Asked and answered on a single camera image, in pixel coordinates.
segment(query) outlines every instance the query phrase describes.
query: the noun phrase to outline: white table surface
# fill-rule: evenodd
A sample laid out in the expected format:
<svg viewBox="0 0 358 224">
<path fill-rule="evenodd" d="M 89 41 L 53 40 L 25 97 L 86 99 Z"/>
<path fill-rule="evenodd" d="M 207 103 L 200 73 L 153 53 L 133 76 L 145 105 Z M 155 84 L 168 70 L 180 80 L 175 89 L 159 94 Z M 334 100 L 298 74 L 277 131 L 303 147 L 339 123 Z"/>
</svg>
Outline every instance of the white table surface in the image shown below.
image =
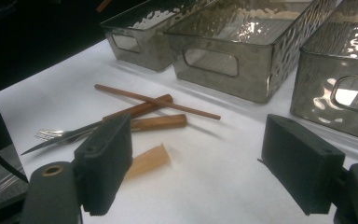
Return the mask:
<svg viewBox="0 0 358 224">
<path fill-rule="evenodd" d="M 84 223 L 333 223 L 329 215 L 305 216 L 269 169 L 257 161 L 268 113 L 295 119 L 358 162 L 358 138 L 294 118 L 289 113 L 295 72 L 266 105 L 176 78 L 173 67 L 156 73 L 117 61 L 107 41 L 0 91 L 0 113 L 22 152 L 40 143 L 41 129 L 73 130 L 140 101 L 96 91 L 103 84 L 150 97 L 169 93 L 175 103 L 222 116 L 187 114 L 185 128 L 134 133 L 133 156 L 163 143 L 171 161 L 121 185 L 109 213 Z M 147 117 L 174 115 L 164 108 Z M 71 161 L 81 142 L 20 156 L 28 177 L 54 161 Z"/>
</svg>

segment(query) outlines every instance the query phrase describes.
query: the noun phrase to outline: black background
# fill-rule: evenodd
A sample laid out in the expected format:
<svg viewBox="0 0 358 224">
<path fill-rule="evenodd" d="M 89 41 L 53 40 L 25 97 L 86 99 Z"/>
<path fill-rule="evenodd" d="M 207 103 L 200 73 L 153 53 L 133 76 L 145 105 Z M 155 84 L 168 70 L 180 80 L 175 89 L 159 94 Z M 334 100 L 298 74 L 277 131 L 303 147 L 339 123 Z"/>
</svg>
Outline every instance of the black background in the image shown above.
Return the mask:
<svg viewBox="0 0 358 224">
<path fill-rule="evenodd" d="M 0 20 L 0 91 L 104 40 L 100 23 L 144 0 L 112 0 L 99 13 L 102 1 L 17 0 Z M 11 144 L 0 116 L 0 149 Z"/>
</svg>

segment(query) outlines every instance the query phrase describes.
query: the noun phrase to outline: wooden handle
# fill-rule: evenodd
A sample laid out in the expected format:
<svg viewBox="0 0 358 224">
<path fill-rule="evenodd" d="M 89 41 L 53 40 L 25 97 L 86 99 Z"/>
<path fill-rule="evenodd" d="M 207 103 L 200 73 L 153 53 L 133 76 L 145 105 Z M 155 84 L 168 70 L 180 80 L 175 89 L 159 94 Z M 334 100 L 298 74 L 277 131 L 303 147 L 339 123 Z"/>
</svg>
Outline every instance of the wooden handle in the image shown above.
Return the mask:
<svg viewBox="0 0 358 224">
<path fill-rule="evenodd" d="M 184 114 L 162 116 L 151 119 L 132 119 L 131 130 L 146 131 L 156 129 L 180 128 L 187 125 L 187 117 Z"/>
<path fill-rule="evenodd" d="M 111 2 L 112 0 L 103 0 L 101 2 L 101 4 L 97 7 L 97 12 L 101 13 L 106 7 L 107 5 L 109 5 L 109 3 Z"/>
<path fill-rule="evenodd" d="M 173 101 L 172 97 L 169 94 L 160 96 L 159 98 L 156 98 L 156 99 L 160 100 L 160 101 L 163 101 L 163 102 L 172 102 Z M 122 115 L 122 114 L 126 114 L 126 113 L 130 113 L 131 118 L 133 119 L 133 118 L 139 117 L 141 115 L 150 113 L 152 111 L 158 110 L 158 109 L 160 109 L 162 107 L 163 106 L 161 106 L 161 105 L 155 105 L 155 104 L 151 104 L 151 103 L 143 103 L 143 104 L 140 104 L 140 105 L 135 105 L 135 106 L 130 107 L 128 109 L 118 111 L 115 114 L 103 117 L 103 122 L 108 120 L 108 119 L 111 119 L 114 116 Z"/>
<path fill-rule="evenodd" d="M 182 106 L 182 105 L 175 105 L 173 103 L 163 102 L 163 101 L 160 101 L 159 99 L 153 99 L 153 98 L 143 96 L 143 95 L 140 95 L 140 94 L 136 94 L 136 93 L 133 93 L 133 92 L 122 91 L 122 90 L 118 90 L 118 89 L 115 89 L 115 88 L 103 86 L 103 85 L 100 85 L 100 84 L 96 84 L 94 87 L 95 87 L 95 89 L 100 90 L 100 91 L 107 91 L 107 92 L 114 93 L 114 94 L 128 96 L 128 97 L 131 97 L 131 98 L 134 98 L 134 99 L 143 100 L 143 101 L 146 101 L 146 102 L 149 102 L 149 103 L 153 103 L 155 105 L 167 106 L 167 107 L 170 107 L 170 108 L 182 110 L 182 111 L 185 111 L 185 112 L 188 112 L 188 113 L 200 115 L 200 116 L 207 117 L 207 118 L 210 118 L 210 119 L 220 119 L 220 116 L 215 115 L 215 114 L 211 114 L 211 113 L 208 113 L 208 112 L 200 111 L 200 110 L 189 108 L 189 107 Z"/>
<path fill-rule="evenodd" d="M 152 149 L 133 159 L 132 166 L 124 176 L 124 179 L 152 170 L 164 164 L 169 159 L 170 157 L 168 156 L 164 145 L 161 144 L 161 146 L 153 147 Z"/>
</svg>

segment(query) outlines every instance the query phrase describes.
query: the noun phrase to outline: utensil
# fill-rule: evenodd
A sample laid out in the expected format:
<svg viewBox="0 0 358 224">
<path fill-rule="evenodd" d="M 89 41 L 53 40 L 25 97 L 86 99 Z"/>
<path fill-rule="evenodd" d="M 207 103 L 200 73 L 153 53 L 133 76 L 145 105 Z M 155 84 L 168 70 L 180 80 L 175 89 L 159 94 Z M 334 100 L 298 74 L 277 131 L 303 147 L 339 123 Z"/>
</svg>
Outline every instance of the utensil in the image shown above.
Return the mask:
<svg viewBox="0 0 358 224">
<path fill-rule="evenodd" d="M 154 130 L 154 129 L 164 129 L 164 128 L 179 128 L 184 127 L 186 125 L 186 115 L 171 115 L 171 116 L 162 116 L 151 119 L 133 119 L 131 120 L 131 130 L 133 132 L 137 131 L 146 131 L 146 130 Z M 82 137 L 91 134 L 94 129 L 89 129 L 89 132 L 83 133 L 78 136 L 70 137 L 61 141 L 60 144 L 70 144 L 80 140 Z M 48 141 L 56 137 L 61 137 L 72 131 L 55 131 L 55 130 L 47 130 L 41 129 L 39 130 L 35 137 L 42 140 Z"/>
<path fill-rule="evenodd" d="M 103 85 L 100 85 L 100 84 L 96 84 L 94 87 L 95 87 L 95 89 L 100 90 L 100 91 L 107 91 L 107 92 L 110 92 L 110 93 L 113 93 L 113 94 L 119 94 L 119 95 L 127 96 L 127 97 L 130 97 L 130 98 L 138 99 L 138 100 L 143 100 L 143 101 L 153 103 L 153 104 L 156 104 L 156 105 L 167 106 L 167 107 L 170 107 L 170 108 L 182 110 L 182 111 L 185 111 L 185 112 L 188 112 L 188 113 L 200 115 L 200 116 L 207 117 L 207 118 L 210 118 L 210 119 L 220 119 L 220 116 L 215 115 L 215 114 L 200 111 L 200 110 L 193 109 L 193 108 L 190 108 L 190 107 L 186 107 L 186 106 L 183 106 L 183 105 L 176 105 L 176 104 L 169 103 L 169 102 L 163 102 L 163 101 L 160 101 L 159 99 L 153 99 L 153 98 L 143 96 L 143 95 L 140 95 L 140 94 L 137 94 L 137 93 L 134 93 L 134 92 L 122 91 L 122 90 L 119 90 L 119 89 L 103 86 Z"/>
<path fill-rule="evenodd" d="M 172 102 L 172 97 L 169 94 L 160 96 L 157 99 L 162 100 L 162 101 Z M 93 130 L 93 129 L 99 127 L 104 121 L 106 121 L 108 119 L 111 119 L 114 116 L 129 113 L 129 114 L 131 114 L 131 118 L 136 118 L 136 117 L 139 117 L 139 116 L 141 116 L 143 114 L 147 114 L 147 113 L 149 113 L 151 111 L 154 111 L 154 110 L 157 110 L 157 109 L 160 109 L 160 108 L 161 108 L 161 106 L 159 106 L 159 105 L 154 105 L 154 104 L 150 104 L 150 103 L 143 103 L 143 104 L 140 104 L 140 105 L 136 105 L 136 106 L 127 108 L 125 110 L 121 110 L 121 111 L 119 111 L 119 112 L 117 112 L 115 114 L 103 117 L 103 119 L 100 120 L 100 121 L 97 121 L 95 123 L 89 124 L 89 125 L 84 126 L 82 128 L 73 130 L 70 133 L 66 134 L 65 136 L 56 137 L 56 138 L 50 139 L 50 140 L 48 140 L 48 141 L 46 141 L 44 143 L 41 143 L 41 144 L 39 144 L 39 145 L 37 145 L 35 147 L 32 147 L 31 149 L 28 149 L 25 152 L 23 152 L 21 155 L 24 155 L 24 154 L 30 153 L 32 151 L 38 150 L 38 149 L 40 149 L 42 147 L 47 147 L 47 146 L 50 146 L 50 145 L 53 145 L 53 144 L 60 143 L 61 141 L 64 141 L 64 140 L 66 140 L 68 138 L 83 135 L 83 134 L 89 132 L 90 130 Z"/>
</svg>

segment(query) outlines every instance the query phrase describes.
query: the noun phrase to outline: fork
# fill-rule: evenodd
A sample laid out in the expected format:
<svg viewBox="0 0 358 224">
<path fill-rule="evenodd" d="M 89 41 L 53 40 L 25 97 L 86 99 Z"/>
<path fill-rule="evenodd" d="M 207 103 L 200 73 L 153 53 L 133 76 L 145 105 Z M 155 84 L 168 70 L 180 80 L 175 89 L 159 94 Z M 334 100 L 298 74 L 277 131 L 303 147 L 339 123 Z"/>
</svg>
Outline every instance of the fork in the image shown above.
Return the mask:
<svg viewBox="0 0 358 224">
<path fill-rule="evenodd" d="M 87 135 L 90 135 L 95 129 L 98 128 L 99 126 L 98 123 L 93 123 L 89 125 L 94 128 L 87 129 L 85 132 L 83 132 L 80 135 L 69 137 L 60 141 L 60 144 L 71 144 Z M 146 131 L 146 130 L 156 130 L 156 129 L 178 128 L 178 127 L 185 127 L 186 123 L 187 123 L 186 115 L 184 114 L 161 116 L 151 119 L 132 119 L 131 130 L 135 132 L 135 131 Z M 41 129 L 36 133 L 35 137 L 46 142 L 55 137 L 71 134 L 71 132 L 72 131 L 54 131 L 54 130 Z"/>
<path fill-rule="evenodd" d="M 61 144 L 71 144 L 71 143 L 77 142 L 81 138 L 83 138 L 83 137 L 85 137 L 87 135 L 90 135 L 95 129 L 96 128 L 90 129 L 90 130 L 88 130 L 85 133 L 82 133 L 80 135 L 67 138 L 65 140 L 62 140 L 60 143 Z M 42 140 L 42 141 L 44 141 L 44 142 L 46 142 L 46 141 L 48 141 L 50 139 L 53 139 L 55 137 L 63 136 L 66 133 L 70 133 L 70 132 L 71 131 L 55 131 L 55 130 L 49 130 L 49 129 L 41 129 L 41 130 L 37 131 L 35 137 L 40 139 L 40 140 Z"/>
</svg>

